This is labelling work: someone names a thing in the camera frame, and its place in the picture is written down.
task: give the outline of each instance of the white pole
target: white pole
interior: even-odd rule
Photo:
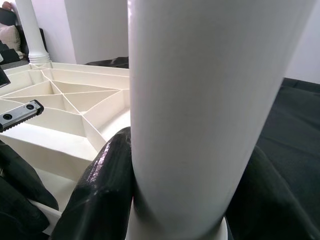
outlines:
[[[219,226],[314,3],[129,1],[130,240]]]
[[[46,64],[50,57],[42,40],[36,14],[31,0],[15,0],[19,18],[29,48],[31,64]]]

